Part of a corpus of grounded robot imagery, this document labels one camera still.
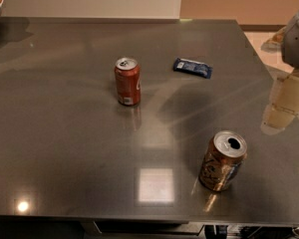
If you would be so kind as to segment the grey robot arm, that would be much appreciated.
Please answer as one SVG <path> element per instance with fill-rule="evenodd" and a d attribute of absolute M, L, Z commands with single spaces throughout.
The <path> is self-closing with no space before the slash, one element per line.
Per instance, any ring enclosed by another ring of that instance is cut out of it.
<path fill-rule="evenodd" d="M 299 114 L 299 10 L 285 27 L 281 56 L 293 71 L 274 79 L 261 124 L 262 131 L 269 135 L 284 130 Z"/>

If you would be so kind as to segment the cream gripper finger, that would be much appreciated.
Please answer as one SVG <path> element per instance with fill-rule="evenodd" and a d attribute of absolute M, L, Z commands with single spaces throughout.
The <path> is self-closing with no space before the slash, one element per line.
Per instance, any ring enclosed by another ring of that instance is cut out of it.
<path fill-rule="evenodd" d="M 274 77 L 261 123 L 261 130 L 268 135 L 283 131 L 299 115 L 299 69 L 291 74 L 279 72 Z"/>

